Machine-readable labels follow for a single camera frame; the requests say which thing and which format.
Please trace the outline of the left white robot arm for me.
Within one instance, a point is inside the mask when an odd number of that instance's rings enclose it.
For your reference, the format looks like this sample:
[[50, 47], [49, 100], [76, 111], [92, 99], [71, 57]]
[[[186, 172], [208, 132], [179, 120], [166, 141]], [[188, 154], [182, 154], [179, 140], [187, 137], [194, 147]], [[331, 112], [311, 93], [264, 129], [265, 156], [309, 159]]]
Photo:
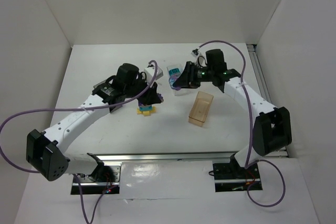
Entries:
[[155, 82], [158, 64], [152, 60], [149, 67], [154, 74], [147, 81], [137, 66], [122, 64], [117, 74], [95, 85], [92, 94], [67, 117], [42, 132], [32, 130], [27, 135], [26, 160], [50, 182], [63, 174], [89, 176], [95, 181], [105, 174], [111, 175], [112, 170], [95, 154], [70, 157], [65, 152], [86, 129], [127, 102], [138, 100], [143, 105], [163, 102]]

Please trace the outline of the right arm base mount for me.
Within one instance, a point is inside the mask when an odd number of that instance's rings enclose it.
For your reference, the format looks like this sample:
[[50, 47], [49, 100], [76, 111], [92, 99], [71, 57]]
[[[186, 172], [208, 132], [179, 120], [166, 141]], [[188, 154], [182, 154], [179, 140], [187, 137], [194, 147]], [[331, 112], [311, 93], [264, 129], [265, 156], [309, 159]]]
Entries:
[[228, 163], [214, 163], [213, 170], [208, 174], [214, 177], [215, 191], [246, 191], [250, 186], [250, 190], [262, 190], [259, 168], [257, 164], [252, 165], [249, 169], [242, 169], [237, 173], [233, 173], [229, 169]]

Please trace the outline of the purple curved lego piece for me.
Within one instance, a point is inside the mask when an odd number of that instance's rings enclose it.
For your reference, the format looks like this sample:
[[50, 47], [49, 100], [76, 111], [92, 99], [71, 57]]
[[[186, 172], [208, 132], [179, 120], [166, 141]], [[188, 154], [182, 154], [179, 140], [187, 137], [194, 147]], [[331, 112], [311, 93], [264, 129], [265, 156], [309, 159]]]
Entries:
[[178, 78], [175, 77], [175, 76], [170, 76], [170, 77], [169, 77], [169, 85], [170, 85], [170, 88], [171, 88], [172, 90], [178, 90], [178, 88], [174, 86], [174, 83], [175, 83], [175, 81], [176, 81], [177, 79], [178, 79]]

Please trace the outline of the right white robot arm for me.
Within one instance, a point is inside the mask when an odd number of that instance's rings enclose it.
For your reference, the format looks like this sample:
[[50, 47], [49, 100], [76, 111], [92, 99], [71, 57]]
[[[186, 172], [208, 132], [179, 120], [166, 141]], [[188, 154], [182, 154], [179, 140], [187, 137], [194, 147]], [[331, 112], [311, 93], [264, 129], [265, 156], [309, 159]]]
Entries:
[[269, 103], [246, 84], [241, 73], [228, 69], [220, 49], [208, 50], [205, 56], [205, 66], [188, 61], [181, 75], [173, 82], [173, 87], [197, 89], [201, 83], [210, 82], [248, 111], [249, 143], [231, 156], [231, 169], [248, 168], [269, 153], [291, 144], [288, 109]]

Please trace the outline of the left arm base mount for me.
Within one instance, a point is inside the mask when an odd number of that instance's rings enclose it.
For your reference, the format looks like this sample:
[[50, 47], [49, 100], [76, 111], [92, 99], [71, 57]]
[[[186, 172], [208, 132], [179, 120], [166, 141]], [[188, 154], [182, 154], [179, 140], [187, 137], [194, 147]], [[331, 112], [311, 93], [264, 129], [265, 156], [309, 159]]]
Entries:
[[74, 173], [80, 180], [72, 180], [72, 195], [80, 194], [79, 184], [84, 195], [100, 195], [105, 190], [110, 195], [120, 192], [121, 162], [104, 162], [93, 153], [68, 156], [68, 161], [66, 172], [70, 175]]

